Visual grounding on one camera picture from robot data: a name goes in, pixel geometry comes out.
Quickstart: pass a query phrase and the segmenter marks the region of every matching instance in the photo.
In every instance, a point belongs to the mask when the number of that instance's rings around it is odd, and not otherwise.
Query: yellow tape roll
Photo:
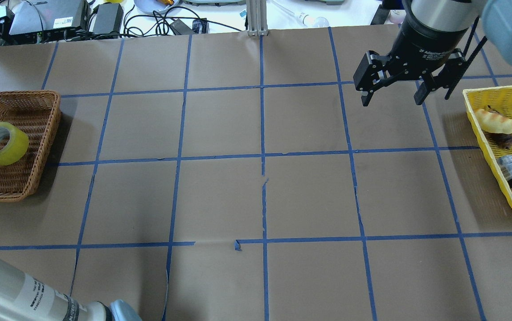
[[[28,150],[28,136],[7,122],[0,122],[0,142],[8,138],[8,143],[0,150],[0,165],[7,166],[18,162]]]

